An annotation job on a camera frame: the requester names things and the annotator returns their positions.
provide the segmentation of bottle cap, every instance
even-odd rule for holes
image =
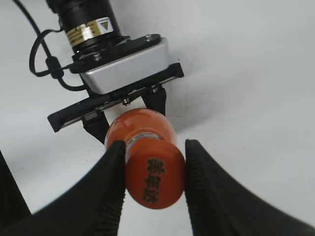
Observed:
[[[141,205],[163,209],[176,203],[185,187],[185,160],[179,149],[151,139],[126,164],[126,187]]]

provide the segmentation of orange bottle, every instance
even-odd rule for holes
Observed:
[[[135,109],[118,117],[108,130],[105,145],[126,142],[126,188],[141,205],[167,208],[178,201],[185,186],[185,160],[176,133],[160,113]]]

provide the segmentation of black mounting bracket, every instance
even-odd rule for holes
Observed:
[[[103,140],[109,126],[102,111],[120,103],[127,105],[136,98],[142,97],[148,109],[165,115],[166,91],[162,84],[182,77],[184,77],[184,73],[181,64],[175,63],[164,71],[111,93],[90,96],[83,101],[51,114],[48,120],[55,132],[82,120],[84,129],[104,143]]]

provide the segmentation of white surface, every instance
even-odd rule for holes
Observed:
[[[41,29],[57,28],[44,2],[24,2]],[[245,187],[315,226],[315,2],[115,0],[113,7],[125,34],[161,33],[171,59],[183,63],[187,76],[167,85],[181,149],[187,138],[200,140]],[[1,1],[0,13],[0,148],[36,211],[104,150],[80,124],[53,133],[46,117],[86,94],[31,75],[34,33],[11,1]],[[70,62],[65,35],[49,36],[48,44],[62,64]],[[44,58],[38,56],[37,68]],[[79,84],[68,74],[67,81]],[[128,197],[120,235],[191,235],[184,199],[151,211]]]
[[[141,52],[82,73],[91,90],[107,94],[169,67],[167,39]]]

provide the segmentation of screw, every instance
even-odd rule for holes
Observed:
[[[130,98],[128,98],[128,97],[127,97],[127,98],[124,98],[124,99],[123,99],[123,105],[124,105],[124,106],[129,106],[129,105],[130,105]]]
[[[156,93],[157,91],[158,91],[158,87],[156,86],[156,85],[152,85],[151,86],[151,91],[153,92],[153,93]]]
[[[99,61],[99,60],[102,59],[102,56],[100,55],[100,53],[94,54],[93,57],[94,57],[94,60],[95,60],[95,61]]]
[[[152,34],[147,34],[145,41],[150,42],[152,39],[153,39]]]

